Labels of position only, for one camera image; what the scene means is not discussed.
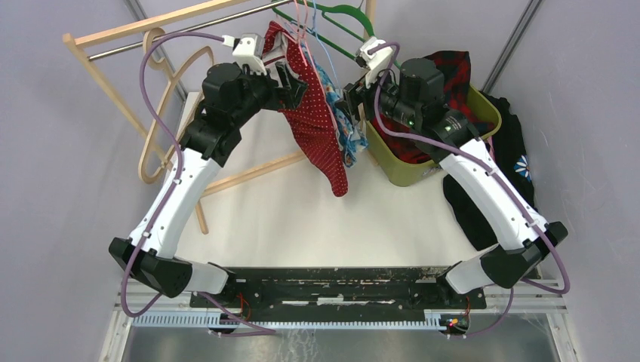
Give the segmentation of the red polka dot garment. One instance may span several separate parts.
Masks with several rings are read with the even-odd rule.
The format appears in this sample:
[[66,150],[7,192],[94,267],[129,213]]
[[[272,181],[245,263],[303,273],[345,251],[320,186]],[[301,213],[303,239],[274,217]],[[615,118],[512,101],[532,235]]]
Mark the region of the red polka dot garment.
[[342,197],[348,192],[348,180],[340,156],[335,118],[325,98],[324,87],[302,46],[282,25],[272,21],[265,34],[263,56],[273,58],[280,55],[288,68],[308,84],[300,105],[281,113],[302,152],[325,175],[334,196]]

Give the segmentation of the pink hanger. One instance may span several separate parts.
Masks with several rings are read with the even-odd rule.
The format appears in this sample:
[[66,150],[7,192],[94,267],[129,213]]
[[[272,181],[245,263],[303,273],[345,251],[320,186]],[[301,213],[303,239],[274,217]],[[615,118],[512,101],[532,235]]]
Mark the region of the pink hanger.
[[309,4],[307,0],[293,1],[295,8],[296,39],[300,55],[306,66],[315,69],[313,55],[309,51],[307,26],[309,22]]

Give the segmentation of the red plaid shirt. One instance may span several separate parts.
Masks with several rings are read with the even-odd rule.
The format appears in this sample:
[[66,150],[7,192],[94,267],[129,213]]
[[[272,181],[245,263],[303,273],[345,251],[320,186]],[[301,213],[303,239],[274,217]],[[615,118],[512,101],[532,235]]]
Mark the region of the red plaid shirt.
[[[461,111],[484,136],[496,129],[494,121],[485,121],[478,117],[469,106],[470,80],[472,73],[470,53],[468,51],[436,51],[426,56],[434,62],[444,75],[444,101],[447,106]],[[376,120],[371,120],[374,129],[397,159],[408,164],[423,164],[430,157],[420,151],[412,140],[391,137],[384,133]]]

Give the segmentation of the green hanger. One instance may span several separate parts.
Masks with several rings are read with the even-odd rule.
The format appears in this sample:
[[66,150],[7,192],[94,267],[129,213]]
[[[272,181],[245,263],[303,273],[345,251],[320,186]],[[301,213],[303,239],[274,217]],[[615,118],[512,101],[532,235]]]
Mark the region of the green hanger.
[[[327,20],[329,23],[333,24],[337,28],[344,31],[347,35],[351,35],[353,38],[355,38],[356,40],[359,40],[362,44],[364,44],[370,37],[375,36],[373,24],[369,20],[367,14],[363,13],[361,8],[353,7],[352,5],[325,6],[325,5],[319,5],[316,1],[310,1],[310,2],[308,1],[308,4],[309,4],[309,22],[307,26],[307,32],[309,33],[308,35],[313,37],[325,50],[327,58],[330,60],[331,66],[333,66],[333,63],[331,60],[331,55],[328,53],[326,49],[327,46],[338,51],[343,56],[355,62],[355,54],[348,52],[347,50],[343,49],[341,46],[332,42],[330,39],[318,33],[317,25],[316,25],[317,23],[316,16],[317,16],[317,13],[320,13],[321,16],[325,20]],[[273,8],[273,11],[277,16],[283,18],[288,24],[291,25],[290,32],[292,33],[292,37],[294,39],[293,40],[294,49],[300,55],[297,39],[296,39],[296,32],[295,32],[296,30],[295,19],[285,14],[284,12],[278,10],[277,7],[278,5],[276,5]],[[356,34],[354,31],[347,28],[342,23],[329,17],[329,14],[341,14],[354,19],[354,21],[356,21],[362,26],[364,30],[364,35],[360,36]]]

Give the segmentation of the wooden hanger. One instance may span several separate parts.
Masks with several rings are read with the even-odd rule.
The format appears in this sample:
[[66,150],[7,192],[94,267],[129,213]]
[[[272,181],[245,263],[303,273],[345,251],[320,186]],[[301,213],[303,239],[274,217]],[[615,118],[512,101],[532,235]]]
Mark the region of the wooden hanger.
[[[143,37],[143,50],[148,53],[152,45],[158,44],[160,38],[164,35],[166,35],[165,31],[159,27],[147,31]],[[164,93],[162,94],[158,106],[154,108],[158,116],[162,117],[165,114],[168,108],[169,101],[174,95],[177,86],[180,84],[181,77],[196,60],[203,56],[208,57],[210,66],[214,65],[214,53],[210,46],[204,46],[203,48],[198,49],[195,53],[188,57],[177,70],[173,69],[170,62],[166,59],[166,56],[160,56],[157,60],[154,58],[154,56],[151,56],[149,58],[146,65],[151,69],[163,71],[166,79],[168,80],[167,86],[165,87]],[[158,122],[155,119],[152,119],[152,123],[146,136],[145,144],[138,164],[138,176],[146,184],[153,184],[161,177],[161,175],[164,173],[164,170],[168,168],[168,164],[170,163],[170,160],[172,159],[175,152],[175,146],[170,146],[167,151],[165,151],[163,148],[160,148],[160,156],[158,157],[160,160],[160,165],[153,173],[147,172],[147,166],[151,160],[152,155],[152,146],[155,145],[156,134],[160,129],[161,128],[159,127]]]

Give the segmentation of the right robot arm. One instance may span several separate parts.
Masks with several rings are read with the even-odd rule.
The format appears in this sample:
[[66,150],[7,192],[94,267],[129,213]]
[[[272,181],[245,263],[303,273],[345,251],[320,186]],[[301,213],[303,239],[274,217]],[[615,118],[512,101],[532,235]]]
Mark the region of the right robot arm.
[[518,192],[493,161],[476,127],[445,102],[444,76],[425,58],[405,61],[399,80],[390,78],[390,60],[356,57],[365,74],[344,89],[338,106],[360,120],[358,109],[387,135],[411,140],[457,182],[488,222],[497,244],[458,262],[440,275],[436,299],[458,306],[466,294],[489,285],[508,289],[551,256],[570,289],[557,245],[568,235],[561,222],[549,222]]

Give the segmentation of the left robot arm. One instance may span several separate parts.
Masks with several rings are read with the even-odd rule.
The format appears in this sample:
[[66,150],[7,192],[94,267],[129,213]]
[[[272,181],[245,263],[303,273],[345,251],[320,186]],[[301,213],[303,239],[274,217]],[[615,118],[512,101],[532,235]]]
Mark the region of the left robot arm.
[[240,143],[241,128],[261,110],[296,109],[308,90],[309,83],[282,62],[264,75],[235,63],[208,70],[203,98],[180,138],[180,154],[160,194],[135,230],[109,245],[127,276],[170,298],[205,292],[219,306],[234,303],[238,288],[228,281],[226,269],[176,256],[180,236],[208,184]]

